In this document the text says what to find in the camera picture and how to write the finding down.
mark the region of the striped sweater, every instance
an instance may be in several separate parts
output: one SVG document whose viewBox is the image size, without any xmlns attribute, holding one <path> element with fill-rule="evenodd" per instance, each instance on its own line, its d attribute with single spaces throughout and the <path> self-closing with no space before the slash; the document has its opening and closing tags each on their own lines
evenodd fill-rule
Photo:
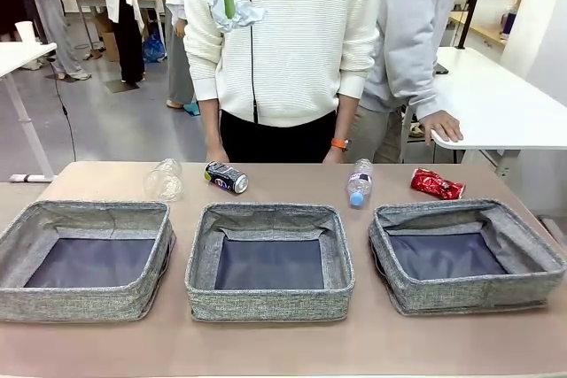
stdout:
<svg viewBox="0 0 567 378">
<path fill-rule="evenodd" d="M 222 35 L 206 0 L 185 0 L 197 99 L 218 98 L 222 110 L 252 121 L 252 62 L 260 124 L 298 126 L 337 108 L 337 93 L 360 98 L 374 63 L 378 2 L 252 0 L 265 19 L 252 32 Z"/>
</svg>

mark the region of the white cup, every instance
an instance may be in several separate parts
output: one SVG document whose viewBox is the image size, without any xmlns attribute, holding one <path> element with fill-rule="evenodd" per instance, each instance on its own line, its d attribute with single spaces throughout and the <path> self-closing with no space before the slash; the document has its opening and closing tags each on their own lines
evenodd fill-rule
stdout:
<svg viewBox="0 0 567 378">
<path fill-rule="evenodd" d="M 32 21 L 17 22 L 16 28 L 22 42 L 35 43 L 34 23 Z"/>
</svg>

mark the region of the white desk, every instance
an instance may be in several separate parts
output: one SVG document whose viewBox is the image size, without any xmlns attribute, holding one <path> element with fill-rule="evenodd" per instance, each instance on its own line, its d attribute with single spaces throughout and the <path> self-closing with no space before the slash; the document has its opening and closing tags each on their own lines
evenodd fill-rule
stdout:
<svg viewBox="0 0 567 378">
<path fill-rule="evenodd" d="M 106 7 L 106 0 L 74 0 L 77 3 L 77 8 L 79 8 L 79 13 L 81 14 L 82 23 L 85 26 L 85 31 L 87 32 L 87 37 L 89 38 L 90 48 L 95 49 L 92 38 L 90 37 L 89 27 L 87 26 L 87 20 L 84 16 L 82 11 L 83 6 L 88 6 L 93 14 L 93 18 L 96 15 L 96 11 L 93 11 L 93 8 L 105 8 Z M 137 0 L 138 6 L 140 9 L 153 9 L 156 12 L 156 19 L 158 21 L 158 31 L 159 31 L 159 38 L 164 46 L 166 46 L 166 38 L 163 35 L 163 29 L 161 28 L 161 17 L 159 15 L 159 5 L 163 5 L 164 12 L 166 11 L 166 0 Z"/>
<path fill-rule="evenodd" d="M 19 96 L 16 82 L 11 72 L 29 61 L 38 59 L 40 56 L 57 48 L 57 44 L 23 43 L 23 42 L 0 42 L 0 80 L 4 80 L 6 89 L 18 113 L 19 122 L 24 128 L 27 140 L 34 152 L 35 159 L 42 168 L 43 174 L 13 174 L 11 181 L 53 181 L 55 175 L 51 169 L 49 160 L 45 155 L 42 143 L 37 137 L 34 124 L 27 115 L 26 108 Z"/>
<path fill-rule="evenodd" d="M 444 108 L 460 122 L 464 140 L 435 142 L 449 150 L 482 150 L 508 175 L 521 150 L 567 150 L 567 108 L 472 49 L 439 48 L 449 70 L 436 80 Z"/>
</svg>

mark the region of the water bottle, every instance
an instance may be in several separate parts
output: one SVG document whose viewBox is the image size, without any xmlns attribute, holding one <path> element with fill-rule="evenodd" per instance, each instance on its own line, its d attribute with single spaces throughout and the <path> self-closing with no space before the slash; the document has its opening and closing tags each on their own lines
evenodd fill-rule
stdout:
<svg viewBox="0 0 567 378">
<path fill-rule="evenodd" d="M 372 189 L 372 163 L 367 159 L 359 159 L 354 165 L 354 171 L 348 179 L 348 196 L 351 206 L 360 207 L 364 198 Z"/>
</svg>

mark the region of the hand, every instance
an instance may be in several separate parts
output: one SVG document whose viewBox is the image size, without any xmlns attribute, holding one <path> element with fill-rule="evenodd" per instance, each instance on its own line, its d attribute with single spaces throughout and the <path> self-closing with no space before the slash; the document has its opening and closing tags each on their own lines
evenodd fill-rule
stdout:
<svg viewBox="0 0 567 378">
<path fill-rule="evenodd" d="M 336 146 L 331 146 L 329 152 L 322 161 L 323 164 L 343 164 L 345 162 L 345 153 Z"/>
<path fill-rule="evenodd" d="M 229 163 L 229 156 L 222 148 L 222 145 L 214 147 L 212 149 L 206 149 L 206 160 L 207 161 L 216 161 L 219 163 Z"/>
<path fill-rule="evenodd" d="M 459 128 L 459 120 L 449 114 L 447 111 L 437 111 L 433 114 L 426 115 L 419 120 L 425 130 L 425 143 L 431 143 L 431 131 L 439 135 L 445 142 L 459 142 L 462 140 L 461 129 Z"/>
<path fill-rule="evenodd" d="M 185 19 L 178 19 L 174 26 L 175 35 L 177 37 L 185 37 L 185 27 L 187 26 L 187 21 Z"/>
</svg>

